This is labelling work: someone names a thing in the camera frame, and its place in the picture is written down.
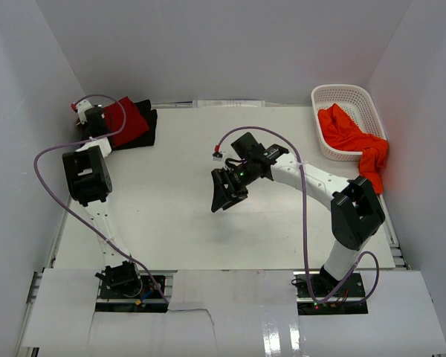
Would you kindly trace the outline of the red t shirt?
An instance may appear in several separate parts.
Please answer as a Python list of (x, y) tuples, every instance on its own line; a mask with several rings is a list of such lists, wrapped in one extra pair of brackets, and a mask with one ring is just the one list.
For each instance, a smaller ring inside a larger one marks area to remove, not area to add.
[(119, 150), (143, 147), (143, 137), (150, 133), (150, 126), (146, 118), (129, 97), (123, 97), (118, 102), (118, 104), (114, 103), (103, 109), (111, 132), (118, 131), (125, 121), (123, 130), (109, 138), (111, 148)]

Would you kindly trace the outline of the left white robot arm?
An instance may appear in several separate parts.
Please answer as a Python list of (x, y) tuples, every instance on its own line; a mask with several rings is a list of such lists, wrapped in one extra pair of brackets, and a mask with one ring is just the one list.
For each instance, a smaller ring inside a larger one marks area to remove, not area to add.
[(113, 223), (108, 196), (112, 192), (112, 180), (105, 158), (112, 152), (110, 133), (105, 114), (99, 106), (92, 106), (87, 100), (76, 109), (78, 126), (84, 138), (90, 141), (73, 152), (62, 155), (65, 177), (71, 197), (86, 212), (92, 226), (104, 238), (98, 237), (103, 257), (103, 271), (96, 276), (103, 285), (113, 292), (133, 298), (142, 289), (142, 278), (131, 254)]

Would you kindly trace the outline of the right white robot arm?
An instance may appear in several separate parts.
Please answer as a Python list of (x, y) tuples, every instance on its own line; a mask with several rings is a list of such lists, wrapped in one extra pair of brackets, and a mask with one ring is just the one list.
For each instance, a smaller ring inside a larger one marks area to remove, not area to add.
[(227, 210), (248, 197), (248, 186), (257, 179), (292, 187), (324, 206), (331, 215), (334, 237), (329, 258), (312, 279), (329, 296), (346, 290), (346, 274), (358, 262), (363, 247), (385, 222), (385, 213), (369, 179), (334, 176), (304, 164), (295, 149), (279, 144), (264, 147), (246, 132), (231, 144), (236, 157), (216, 149), (214, 158), (224, 159), (224, 167), (212, 170), (211, 211)]

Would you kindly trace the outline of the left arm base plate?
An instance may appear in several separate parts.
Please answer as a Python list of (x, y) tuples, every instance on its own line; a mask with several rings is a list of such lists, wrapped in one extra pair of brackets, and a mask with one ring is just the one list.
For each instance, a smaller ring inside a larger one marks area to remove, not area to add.
[(100, 280), (96, 312), (165, 313), (168, 310), (168, 304), (158, 289), (166, 298), (170, 297), (169, 275), (156, 274), (153, 282), (147, 274), (141, 274), (139, 283), (127, 283), (120, 288), (110, 287), (104, 280), (104, 274), (96, 273), (95, 276)]

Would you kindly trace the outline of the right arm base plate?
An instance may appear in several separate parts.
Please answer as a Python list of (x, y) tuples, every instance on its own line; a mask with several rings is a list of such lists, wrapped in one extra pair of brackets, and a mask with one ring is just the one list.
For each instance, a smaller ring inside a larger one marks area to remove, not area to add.
[(367, 303), (360, 302), (365, 297), (366, 291), (359, 273), (353, 273), (325, 303), (317, 303), (311, 298), (304, 274), (296, 274), (291, 285), (297, 292), (299, 316), (367, 315), (369, 313)]

